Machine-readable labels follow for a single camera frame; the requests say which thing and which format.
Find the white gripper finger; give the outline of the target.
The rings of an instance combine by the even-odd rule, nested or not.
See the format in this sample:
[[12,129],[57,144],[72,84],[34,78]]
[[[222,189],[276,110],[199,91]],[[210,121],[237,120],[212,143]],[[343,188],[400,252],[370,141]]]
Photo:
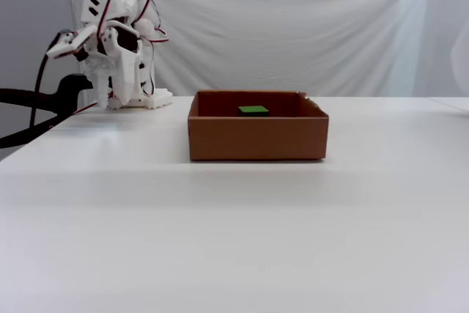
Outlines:
[[122,51],[114,58],[114,66],[113,91],[120,103],[126,106],[132,99],[139,73],[139,56],[131,51]]
[[100,108],[108,106],[108,81],[114,74],[114,64],[103,55],[89,55],[84,60],[84,71],[92,82],[93,97]]

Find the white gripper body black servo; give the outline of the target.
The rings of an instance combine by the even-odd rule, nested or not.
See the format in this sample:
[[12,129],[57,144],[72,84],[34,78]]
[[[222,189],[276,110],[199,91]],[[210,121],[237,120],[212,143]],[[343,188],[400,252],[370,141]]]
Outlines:
[[116,63],[134,63],[139,58],[139,33],[119,21],[105,21],[86,40],[84,49]]

